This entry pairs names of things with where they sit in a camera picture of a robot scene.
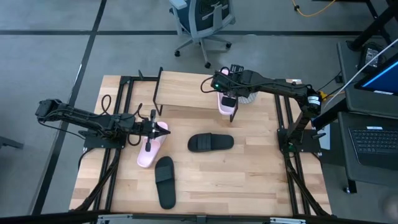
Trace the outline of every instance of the white mesh object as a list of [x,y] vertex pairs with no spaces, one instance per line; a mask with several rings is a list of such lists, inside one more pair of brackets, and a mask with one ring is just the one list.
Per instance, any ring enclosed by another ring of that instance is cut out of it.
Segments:
[[240,96],[238,98],[238,102],[242,103],[242,104],[248,104],[248,103],[253,102],[256,99],[256,96],[257,96],[257,92],[256,93],[250,93],[249,97],[247,97],[247,98]]

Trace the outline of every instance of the pink slipper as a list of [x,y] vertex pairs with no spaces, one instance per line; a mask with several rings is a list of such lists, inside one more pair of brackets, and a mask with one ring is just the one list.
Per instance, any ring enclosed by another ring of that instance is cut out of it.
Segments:
[[[228,75],[227,69],[223,69],[221,72],[224,73],[225,75]],[[223,100],[223,97],[228,97],[228,96],[224,95],[224,93],[218,93],[218,97],[217,97],[218,111],[222,115],[232,115],[235,111],[235,107],[222,105],[221,101]]]
[[[166,130],[169,129],[169,127],[167,126],[167,124],[165,122],[158,122],[157,124]],[[139,151],[139,154],[138,154],[137,164],[143,168],[150,167],[152,162],[155,160],[155,157],[156,157],[157,153],[159,152],[159,149],[165,139],[166,139],[166,135],[152,139],[152,141],[150,142],[150,151],[147,152],[145,150],[145,145],[148,141],[148,137],[144,137],[144,139],[142,140],[141,150]]]

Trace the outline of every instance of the concrete floor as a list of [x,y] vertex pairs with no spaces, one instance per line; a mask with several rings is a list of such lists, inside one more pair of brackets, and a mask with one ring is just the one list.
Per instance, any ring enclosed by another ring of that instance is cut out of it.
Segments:
[[[0,30],[91,30],[100,2],[2,0]],[[313,18],[298,15],[289,0],[234,0],[234,3],[236,24],[226,30],[360,31],[373,21],[364,3],[338,2]],[[322,1],[300,1],[305,13],[315,12],[325,4]],[[379,13],[386,8],[384,1],[373,1],[373,4]],[[99,30],[173,30],[174,21],[168,8],[165,0],[108,1]],[[397,26],[396,21],[390,21],[386,26],[392,37],[398,37]],[[153,76],[160,66],[179,72],[211,73],[224,65],[237,63],[271,78],[301,78],[318,88],[340,71],[336,43],[350,38],[222,37],[230,40],[233,46],[225,51],[223,45],[209,42],[207,48],[212,68],[207,70],[198,46],[181,50],[179,58],[173,56],[174,48],[186,39],[184,36],[96,36],[75,106],[89,111],[94,109],[103,75],[137,75],[140,69],[144,75]],[[25,144],[23,150],[10,147],[0,150],[0,217],[30,213],[55,137],[55,131],[37,124],[34,116],[37,103],[46,98],[68,100],[87,41],[86,35],[0,35],[0,136]],[[337,86],[332,83],[325,91],[332,91]],[[79,129],[69,127],[69,131],[77,132]],[[68,210],[82,147],[82,140],[67,134],[44,213]],[[394,189],[359,183],[359,194],[346,195],[341,191],[345,185],[344,169],[333,166],[324,166],[323,169],[335,215],[389,221],[378,205]]]

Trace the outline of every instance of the white cable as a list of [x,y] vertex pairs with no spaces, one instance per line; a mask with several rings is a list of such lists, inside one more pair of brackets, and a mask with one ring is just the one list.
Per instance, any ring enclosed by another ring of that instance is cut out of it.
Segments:
[[393,43],[391,43],[390,45],[388,45],[384,50],[382,50],[380,53],[378,53],[374,58],[372,58],[372,60],[370,60],[366,65],[364,65],[355,75],[353,78],[351,78],[325,105],[325,108],[329,105],[329,103],[336,98],[337,95],[339,95],[339,93],[341,91],[343,91],[353,80],[355,77],[357,77],[362,70],[364,70],[370,63],[373,62],[373,60],[375,60],[376,58],[378,58],[381,54],[383,54],[388,48],[390,48],[391,46],[393,46],[396,42],[398,42],[398,39],[396,39],[395,41],[393,41]]

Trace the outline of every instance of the black slipper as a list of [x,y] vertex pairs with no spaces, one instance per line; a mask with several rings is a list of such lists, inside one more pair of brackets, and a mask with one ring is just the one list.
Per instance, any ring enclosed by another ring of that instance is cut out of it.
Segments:
[[224,150],[231,149],[233,146],[234,138],[227,134],[196,134],[188,141],[188,149],[191,152]]
[[155,181],[160,206],[171,209],[175,205],[175,181],[173,160],[165,156],[157,161],[155,166]]

